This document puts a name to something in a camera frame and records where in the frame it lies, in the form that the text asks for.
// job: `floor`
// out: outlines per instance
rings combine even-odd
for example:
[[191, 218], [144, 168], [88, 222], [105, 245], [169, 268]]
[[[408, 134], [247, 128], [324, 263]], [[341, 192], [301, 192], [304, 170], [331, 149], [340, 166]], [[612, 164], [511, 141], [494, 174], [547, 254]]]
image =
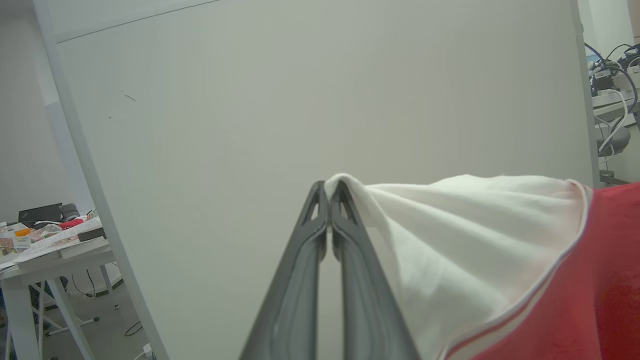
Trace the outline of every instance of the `floor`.
[[[142, 352], [142, 347], [148, 343], [147, 334], [142, 329], [135, 335], [125, 337], [124, 333], [138, 322], [138, 315], [133, 308], [126, 285], [120, 285], [114, 294], [96, 299], [84, 295], [71, 295], [76, 315], [82, 320], [89, 320], [96, 316], [100, 320], [83, 326], [84, 335], [91, 346], [95, 360], [133, 360]], [[114, 310], [114, 300], [120, 309]], [[46, 315], [59, 324], [64, 324], [62, 315], [57, 309], [46, 312]], [[0, 346], [4, 358], [6, 328], [0, 329]], [[68, 331], [44, 338], [43, 359], [57, 357], [59, 360], [83, 360], [80, 350]]]

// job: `red object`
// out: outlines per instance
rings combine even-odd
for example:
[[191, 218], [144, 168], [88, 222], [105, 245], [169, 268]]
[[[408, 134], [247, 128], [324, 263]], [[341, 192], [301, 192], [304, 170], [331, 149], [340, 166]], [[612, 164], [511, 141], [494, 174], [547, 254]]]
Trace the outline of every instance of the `red object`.
[[529, 316], [473, 358], [640, 359], [640, 184], [594, 191], [584, 234]]
[[58, 226], [60, 226], [63, 230], [67, 230], [69, 227], [74, 227], [76, 225], [80, 225], [84, 222], [84, 220], [82, 220], [81, 218], [76, 218], [73, 220], [69, 220], [68, 222], [63, 222], [62, 224], [59, 224]]

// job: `white cloth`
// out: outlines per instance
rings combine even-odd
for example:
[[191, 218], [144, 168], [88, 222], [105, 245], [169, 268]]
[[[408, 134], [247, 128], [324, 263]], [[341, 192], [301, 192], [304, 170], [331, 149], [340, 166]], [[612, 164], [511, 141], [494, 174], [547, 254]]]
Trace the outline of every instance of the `white cloth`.
[[579, 238], [591, 189], [540, 176], [458, 176], [364, 186], [346, 174], [423, 359], [499, 321], [531, 297]]

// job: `wall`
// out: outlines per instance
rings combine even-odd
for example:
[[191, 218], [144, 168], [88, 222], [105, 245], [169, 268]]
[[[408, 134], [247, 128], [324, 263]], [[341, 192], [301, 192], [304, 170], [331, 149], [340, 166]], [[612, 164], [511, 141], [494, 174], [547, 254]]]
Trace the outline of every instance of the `wall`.
[[640, 44], [640, 0], [628, 0], [631, 26], [634, 29], [634, 43]]
[[[161, 359], [237, 358], [318, 179], [593, 184], [572, 4], [216, 1], [60, 43], [74, 141]], [[506, 44], [501, 71], [478, 70]], [[321, 282], [319, 352], [336, 359], [330, 253]]]
[[33, 14], [0, 12], [0, 221], [73, 201], [35, 71], [39, 36]]
[[[627, 0], [589, 0], [589, 7], [596, 38], [595, 44], [589, 44], [602, 56], [607, 56], [620, 44], [635, 44]], [[610, 59], [618, 59], [625, 50], [624, 47], [617, 49]]]

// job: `cable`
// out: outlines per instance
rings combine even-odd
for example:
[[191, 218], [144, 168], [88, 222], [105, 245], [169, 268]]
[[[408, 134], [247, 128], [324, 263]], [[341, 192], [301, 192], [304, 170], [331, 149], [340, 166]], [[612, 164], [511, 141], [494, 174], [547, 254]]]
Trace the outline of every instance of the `cable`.
[[604, 157], [604, 160], [599, 162], [598, 165], [602, 165], [602, 164], [606, 164], [607, 161], [609, 161], [609, 159], [613, 158], [613, 156], [616, 154], [616, 151], [613, 149], [613, 144], [611, 144], [611, 155], [609, 155], [609, 157]]
[[91, 278], [91, 275], [89, 275], [89, 269], [87, 269], [86, 274], [89, 277], [89, 281], [91, 281], [91, 287], [93, 288], [93, 297], [95, 297], [95, 285], [93, 285], [93, 279]]
[[613, 50], [609, 53], [609, 55], [607, 55], [607, 57], [606, 57], [606, 58], [607, 58], [607, 59], [609, 59], [609, 57], [611, 56], [611, 54], [613, 54], [613, 52], [615, 52], [615, 50], [618, 50], [619, 48], [621, 48], [621, 47], [623, 47], [623, 46], [627, 46], [627, 47], [628, 47], [628, 49], [625, 51], [625, 53], [626, 53], [627, 51], [631, 50], [631, 49], [635, 49], [635, 47], [633, 47], [633, 46], [631, 46], [631, 45], [628, 45], [628, 44], [618, 45], [615, 49], [613, 49]]
[[624, 74], [627, 77], [627, 80], [629, 80], [629, 83], [631, 84], [631, 89], [633, 89], [634, 91], [634, 103], [631, 105], [631, 107], [629, 107], [627, 109], [627, 112], [633, 110], [636, 105], [638, 104], [638, 90], [636, 89], [636, 84], [634, 83], [634, 80], [629, 76], [628, 72], [624, 71], [623, 69], [619, 69], [617, 67], [613, 67], [613, 66], [604, 66], [602, 67], [603, 70], [615, 70], [615, 71], [620, 71], [622, 74]]
[[613, 92], [616, 92], [616, 94], [620, 95], [620, 99], [622, 100], [622, 105], [625, 108], [625, 116], [622, 118], [621, 121], [617, 122], [615, 127], [616, 129], [612, 129], [611, 133], [609, 134], [609, 137], [607, 137], [603, 142], [602, 145], [600, 146], [600, 148], [598, 149], [598, 153], [602, 153], [602, 151], [604, 149], [606, 149], [609, 146], [609, 140], [613, 139], [613, 136], [625, 125], [625, 122], [627, 121], [627, 116], [629, 113], [629, 109], [627, 108], [627, 101], [625, 100], [625, 96], [622, 95], [621, 92], [617, 91], [617, 90], [611, 90]]
[[84, 296], [86, 296], [86, 297], [93, 297], [93, 295], [85, 294], [85, 293], [81, 292], [81, 291], [80, 291], [80, 289], [78, 289], [78, 287], [76, 286], [76, 280], [74, 279], [74, 274], [71, 274], [71, 281], [73, 281], [73, 283], [74, 283], [74, 287], [76, 288], [76, 290], [77, 290], [80, 294], [82, 294], [82, 295], [84, 295]]
[[600, 53], [598, 51], [596, 51], [596, 49], [593, 49], [589, 44], [584, 43], [584, 46], [586, 46], [589, 50], [593, 51], [594, 54], [596, 54], [600, 60], [602, 61], [602, 65], [606, 64], [607, 62], [604, 60], [604, 58], [602, 57], [602, 55], [600, 55]]
[[132, 332], [131, 334], [128, 334], [129, 331], [131, 331], [131, 329], [133, 329], [136, 325], [138, 325], [140, 322], [136, 322], [135, 324], [133, 324], [132, 327], [129, 328], [129, 330], [124, 332], [124, 336], [132, 336], [133, 334], [135, 334], [136, 332], [140, 331], [142, 329], [142, 325], [140, 325], [140, 327], [138, 327], [138, 330]]
[[637, 55], [635, 58], [631, 59], [631, 61], [629, 62], [629, 64], [627, 65], [627, 69], [630, 68], [634, 62], [636, 62], [638, 59], [640, 59], [640, 55]]

